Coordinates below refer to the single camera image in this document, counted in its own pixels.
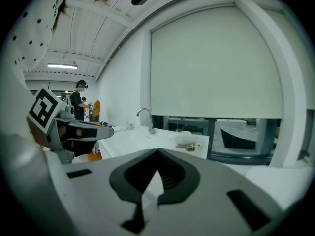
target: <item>white sink counter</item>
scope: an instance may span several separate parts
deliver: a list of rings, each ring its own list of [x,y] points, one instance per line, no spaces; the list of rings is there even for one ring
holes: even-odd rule
[[[124,127],[116,127],[117,131],[111,138],[99,140],[100,151],[103,159],[127,155],[143,149],[166,148],[200,158],[207,158],[208,136],[194,135],[198,138],[195,151],[188,152],[185,148],[177,148],[174,138],[179,135],[177,132],[156,129],[154,134],[149,134],[148,128],[136,125],[133,130],[124,130]]]

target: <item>white cloth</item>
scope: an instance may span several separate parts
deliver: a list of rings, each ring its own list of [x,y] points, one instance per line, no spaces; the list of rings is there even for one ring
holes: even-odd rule
[[[8,33],[0,52],[0,92],[8,104],[0,119],[0,132],[32,139],[26,116],[35,98],[25,84],[23,71],[31,71],[45,55],[63,0],[32,0]]]

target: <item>polka dot fabric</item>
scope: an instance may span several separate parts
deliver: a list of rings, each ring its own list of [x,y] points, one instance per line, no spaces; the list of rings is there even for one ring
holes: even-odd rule
[[[45,55],[63,0],[32,0],[21,13],[5,43],[6,63],[12,69],[34,69]]]

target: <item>black slot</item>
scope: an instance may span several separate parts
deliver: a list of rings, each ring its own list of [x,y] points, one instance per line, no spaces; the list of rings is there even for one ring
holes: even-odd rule
[[[84,170],[79,170],[79,171],[68,172],[67,175],[69,178],[75,178],[75,177],[84,176],[90,173],[92,173],[92,171],[90,171],[89,169],[84,169]]]
[[[270,222],[270,219],[253,203],[252,200],[249,199],[243,191],[229,191],[227,195],[253,231],[258,230]]]

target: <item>white column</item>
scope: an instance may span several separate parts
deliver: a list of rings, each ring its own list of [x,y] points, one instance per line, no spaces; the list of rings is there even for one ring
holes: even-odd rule
[[[288,40],[271,17],[252,0],[235,0],[266,41],[277,65],[283,119],[272,167],[290,167],[299,155],[306,123],[306,94],[301,69]]]

